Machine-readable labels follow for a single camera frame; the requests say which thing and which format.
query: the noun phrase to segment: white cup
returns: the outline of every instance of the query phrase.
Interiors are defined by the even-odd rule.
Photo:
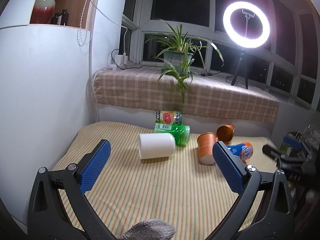
[[[142,133],[138,137],[140,159],[152,159],[171,156],[176,143],[170,133]]]

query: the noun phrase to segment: brown plaid cloth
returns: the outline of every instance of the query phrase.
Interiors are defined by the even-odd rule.
[[[188,85],[185,103],[172,76],[165,75],[157,84],[159,69],[102,70],[94,90],[99,104],[149,110],[180,110],[183,114],[225,119],[275,122],[279,101],[263,90],[242,84],[230,86],[225,74],[194,76]]]

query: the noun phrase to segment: barcode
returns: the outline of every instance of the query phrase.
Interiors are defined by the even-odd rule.
[[[168,125],[168,124],[161,124],[161,125],[160,125],[160,129],[164,129],[164,130],[171,130],[171,125]]]

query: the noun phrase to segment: gray sock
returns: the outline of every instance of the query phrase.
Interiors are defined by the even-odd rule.
[[[147,219],[130,228],[118,240],[170,240],[176,233],[173,226],[160,219]]]

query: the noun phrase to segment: copper cup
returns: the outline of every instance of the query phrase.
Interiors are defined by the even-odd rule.
[[[231,123],[227,123],[225,125],[220,126],[217,129],[218,140],[224,143],[230,142],[233,137],[234,131],[235,131],[235,126]]]
[[[213,132],[206,132],[198,136],[198,157],[202,164],[210,165],[215,162],[212,148],[217,141],[217,135]]]

